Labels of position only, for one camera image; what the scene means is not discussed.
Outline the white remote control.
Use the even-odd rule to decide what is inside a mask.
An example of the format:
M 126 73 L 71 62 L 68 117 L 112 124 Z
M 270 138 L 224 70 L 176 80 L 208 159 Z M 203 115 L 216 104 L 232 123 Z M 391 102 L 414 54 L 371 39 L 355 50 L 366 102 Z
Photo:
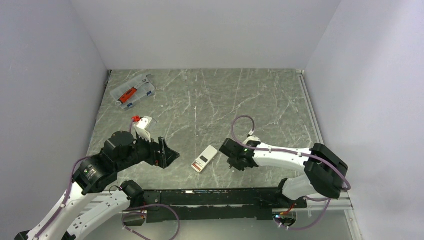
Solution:
M 197 165 L 199 168 L 202 169 L 200 173 L 204 171 L 204 169 L 209 165 L 209 163 L 216 157 L 218 154 L 218 150 L 209 145 L 191 164 L 191 167 L 193 164 Z

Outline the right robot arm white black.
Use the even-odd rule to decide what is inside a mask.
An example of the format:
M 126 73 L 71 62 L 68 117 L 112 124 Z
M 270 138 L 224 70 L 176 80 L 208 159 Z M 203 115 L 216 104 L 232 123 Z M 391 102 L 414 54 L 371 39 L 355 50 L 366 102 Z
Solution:
M 283 180 L 279 185 L 275 200 L 282 208 L 313 194 L 338 199 L 342 191 L 349 189 L 345 182 L 348 165 L 321 143 L 311 148 L 287 148 L 268 145 L 250 136 L 243 143 L 227 138 L 219 151 L 239 171 L 277 167 L 299 172 L 300 176 Z

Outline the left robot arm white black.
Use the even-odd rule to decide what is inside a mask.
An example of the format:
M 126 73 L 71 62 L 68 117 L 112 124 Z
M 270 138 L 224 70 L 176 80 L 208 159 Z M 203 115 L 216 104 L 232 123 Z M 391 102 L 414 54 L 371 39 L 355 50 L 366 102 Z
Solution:
M 59 239 L 88 203 L 118 178 L 118 173 L 145 162 L 166 169 L 180 154 L 158 142 L 141 139 L 128 131 L 115 132 L 98 154 L 74 163 L 66 191 L 47 216 L 33 229 L 20 232 L 17 240 Z

